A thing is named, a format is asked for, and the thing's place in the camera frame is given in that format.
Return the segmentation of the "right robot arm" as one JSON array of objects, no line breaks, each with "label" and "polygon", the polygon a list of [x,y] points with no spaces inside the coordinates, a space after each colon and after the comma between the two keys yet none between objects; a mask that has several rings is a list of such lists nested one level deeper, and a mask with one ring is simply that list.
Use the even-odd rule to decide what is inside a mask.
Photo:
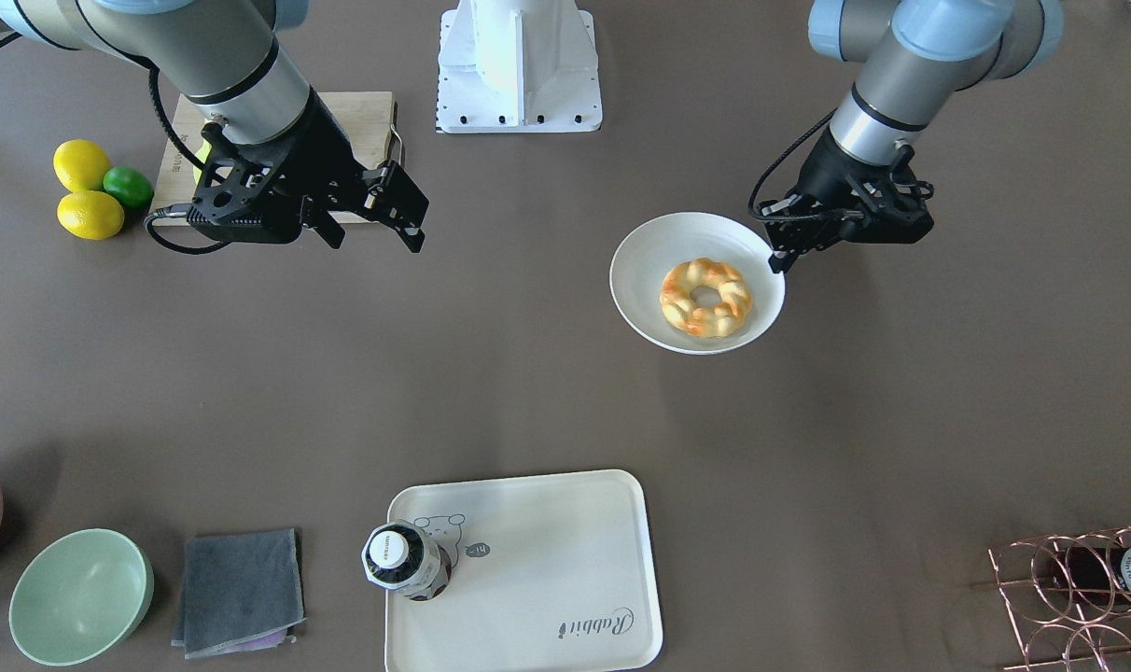
[{"label": "right robot arm", "polygon": [[210,244],[284,245],[314,231],[342,245],[348,212],[389,227],[411,252],[425,235],[428,197],[398,161],[361,165],[348,136],[280,48],[305,1],[0,1],[0,34],[62,50],[92,49],[166,77],[202,114],[210,153],[189,203],[145,217],[181,217]]}]

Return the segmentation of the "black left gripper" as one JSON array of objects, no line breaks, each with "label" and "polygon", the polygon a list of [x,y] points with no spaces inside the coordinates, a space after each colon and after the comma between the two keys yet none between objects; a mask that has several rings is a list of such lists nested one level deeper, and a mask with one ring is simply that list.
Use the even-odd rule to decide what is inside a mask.
[{"label": "black left gripper", "polygon": [[912,244],[935,221],[927,200],[935,189],[913,174],[910,144],[897,144],[897,157],[872,165],[851,157],[824,131],[803,163],[789,191],[796,199],[763,217],[774,255],[771,272],[787,273],[815,245]]}]

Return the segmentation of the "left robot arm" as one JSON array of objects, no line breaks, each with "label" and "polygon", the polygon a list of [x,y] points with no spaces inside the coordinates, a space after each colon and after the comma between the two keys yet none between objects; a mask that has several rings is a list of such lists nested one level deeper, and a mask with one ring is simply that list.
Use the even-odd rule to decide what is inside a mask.
[{"label": "left robot arm", "polygon": [[750,197],[772,272],[840,242],[920,242],[935,224],[935,189],[910,169],[920,135],[955,92],[1042,63],[1064,26],[1059,1],[817,1],[810,46],[861,71],[810,131],[795,187],[777,201]]}]

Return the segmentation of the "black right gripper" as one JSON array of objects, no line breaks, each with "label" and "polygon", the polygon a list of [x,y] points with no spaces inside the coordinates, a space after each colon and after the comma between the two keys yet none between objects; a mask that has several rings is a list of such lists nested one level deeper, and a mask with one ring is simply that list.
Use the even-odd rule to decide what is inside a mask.
[{"label": "black right gripper", "polygon": [[394,230],[413,255],[424,245],[428,196],[398,161],[362,166],[314,91],[296,123],[270,141],[238,145],[211,120],[202,140],[210,153],[185,221],[211,241],[284,245],[307,227],[340,248],[345,230],[331,214],[351,210]]}]

